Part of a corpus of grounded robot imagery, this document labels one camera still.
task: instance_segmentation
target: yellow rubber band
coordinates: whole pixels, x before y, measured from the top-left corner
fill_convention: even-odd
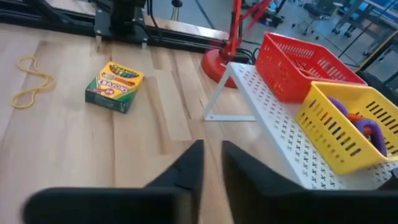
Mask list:
[[[26,60],[32,60],[33,61],[33,68],[34,70],[29,70],[26,68],[22,68],[22,63]],[[32,75],[38,75],[42,78],[45,78],[45,81],[43,82],[43,84],[41,84],[41,86],[39,87],[35,87],[35,88],[30,88],[28,90],[23,90],[20,91],[19,93],[15,94],[12,98],[11,98],[11,105],[16,108],[16,109],[26,109],[31,107],[34,102],[35,102],[35,95],[37,92],[42,91],[42,90],[46,90],[46,89],[51,89],[55,86],[55,79],[52,75],[48,74],[48,73],[44,73],[44,72],[40,72],[39,69],[37,69],[37,60],[35,57],[24,57],[21,58],[17,63],[16,63],[17,67],[19,68],[19,70],[26,72],[27,74],[32,74]],[[17,99],[19,97],[21,97],[22,95],[31,93],[30,96],[30,103],[26,104],[26,105],[18,105],[17,104]]]

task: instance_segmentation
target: purple object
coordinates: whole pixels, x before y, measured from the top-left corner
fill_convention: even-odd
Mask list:
[[[328,97],[328,99],[333,103],[335,107],[347,118],[348,117],[348,110],[344,106],[344,104],[333,97]]]
[[[383,132],[379,124],[371,119],[362,119],[355,123],[356,128],[363,134],[365,127],[368,127],[372,130],[371,134],[371,142],[376,149],[383,155],[387,156],[386,143],[384,142]]]

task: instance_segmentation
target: crayola crayon box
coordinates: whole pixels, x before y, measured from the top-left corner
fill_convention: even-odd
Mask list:
[[[144,74],[109,62],[86,88],[86,102],[127,113]]]

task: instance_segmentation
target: yellow basket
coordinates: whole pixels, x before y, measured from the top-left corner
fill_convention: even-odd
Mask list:
[[[386,139],[387,157],[355,128],[328,97],[341,101],[350,113],[377,121]],[[398,161],[398,108],[372,87],[312,82],[296,121],[337,174],[380,162]]]

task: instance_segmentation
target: wooden tabletop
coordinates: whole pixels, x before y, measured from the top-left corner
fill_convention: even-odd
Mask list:
[[[70,0],[52,4],[92,10]],[[227,35],[180,22],[159,24]],[[0,24],[0,31],[0,223],[19,223],[26,198],[47,187],[142,187],[196,139],[205,140],[201,223],[232,223],[222,179],[222,140],[285,173],[256,123],[203,121],[203,107],[216,83],[200,67],[202,54],[116,42],[97,52],[89,37],[7,24]],[[34,55],[39,70],[52,74],[57,86],[39,93],[31,108],[15,110],[11,96],[43,82],[16,68],[15,62],[26,55]],[[146,76],[128,114],[85,103],[84,89],[110,60]],[[250,113],[239,91],[229,88],[215,112]]]

